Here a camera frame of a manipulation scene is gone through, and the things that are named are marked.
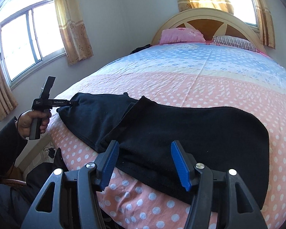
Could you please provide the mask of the left forearm dark sleeve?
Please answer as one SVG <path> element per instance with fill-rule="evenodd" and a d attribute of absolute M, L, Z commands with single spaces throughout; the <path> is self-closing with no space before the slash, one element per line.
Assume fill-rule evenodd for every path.
<path fill-rule="evenodd" d="M 0 179 L 6 177 L 28 140 L 16 127 L 17 118 L 12 118 L 0 131 Z"/>

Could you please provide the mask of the person's left hand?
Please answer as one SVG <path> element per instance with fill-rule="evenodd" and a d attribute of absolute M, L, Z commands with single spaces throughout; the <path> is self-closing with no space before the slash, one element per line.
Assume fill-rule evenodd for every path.
<path fill-rule="evenodd" d="M 40 134 L 44 134 L 46 132 L 46 129 L 48 127 L 51 118 L 50 110 L 45 110 L 44 112 L 29 110 L 22 113 L 19 116 L 18 120 L 15 122 L 15 126 L 18 130 L 18 133 L 22 138 L 26 139 L 29 137 L 31 124 L 33 120 L 36 118 L 42 119 L 42 123 L 40 126 Z"/>

